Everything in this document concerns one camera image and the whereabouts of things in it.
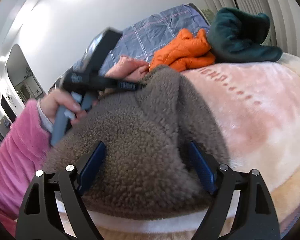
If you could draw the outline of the pink sleeved left forearm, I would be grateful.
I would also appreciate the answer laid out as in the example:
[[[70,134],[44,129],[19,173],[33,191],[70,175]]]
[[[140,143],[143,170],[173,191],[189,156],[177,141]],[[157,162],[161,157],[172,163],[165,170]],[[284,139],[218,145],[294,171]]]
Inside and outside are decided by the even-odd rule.
[[[41,114],[37,101],[28,101],[0,144],[0,222],[12,236],[24,194],[50,149]]]

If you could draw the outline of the person's left hand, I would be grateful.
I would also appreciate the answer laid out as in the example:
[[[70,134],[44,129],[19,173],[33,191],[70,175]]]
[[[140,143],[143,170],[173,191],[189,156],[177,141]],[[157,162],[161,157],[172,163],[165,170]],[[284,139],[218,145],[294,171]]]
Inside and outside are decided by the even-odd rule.
[[[55,122],[57,110],[60,106],[74,113],[75,118],[71,120],[72,124],[76,124],[81,118],[87,115],[87,112],[81,109],[80,105],[74,98],[64,90],[53,89],[47,95],[37,102],[37,108],[41,119],[41,126],[48,132],[52,132]]]

